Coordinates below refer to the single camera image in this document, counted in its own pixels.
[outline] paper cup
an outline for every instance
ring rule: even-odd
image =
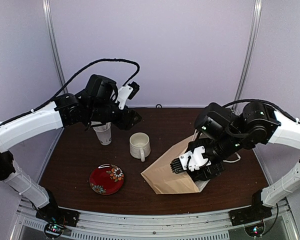
[[[92,122],[91,125],[100,124],[98,122]],[[96,136],[98,137],[102,145],[109,145],[111,143],[111,122],[107,122],[103,126],[93,127]]]

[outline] white mug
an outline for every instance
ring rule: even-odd
[[[130,137],[129,142],[131,156],[144,162],[151,152],[149,136],[143,132],[137,132]]]

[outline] paper bag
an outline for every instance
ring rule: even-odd
[[[208,184],[209,181],[194,182],[187,172],[175,174],[171,171],[171,161],[185,153],[192,137],[173,145],[141,173],[156,194],[200,193]]]

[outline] dark brown tabletop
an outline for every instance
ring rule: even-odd
[[[82,124],[64,130],[40,184],[51,190],[61,207],[112,214],[162,215],[199,213],[251,204],[252,194],[267,181],[252,150],[240,150],[241,160],[225,163],[225,171],[201,193],[157,195],[141,172],[172,145],[194,133],[199,108],[136,108],[142,122],[129,131],[111,127],[112,143],[103,146],[93,129]],[[145,132],[151,154],[145,162],[130,156],[129,137]],[[99,195],[89,185],[90,173],[101,164],[115,164],[124,171],[122,188],[113,195]]]

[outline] mug handle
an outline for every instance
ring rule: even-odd
[[[146,160],[146,157],[145,157],[145,151],[143,148],[140,148],[140,156],[141,156],[141,162],[144,162]]]

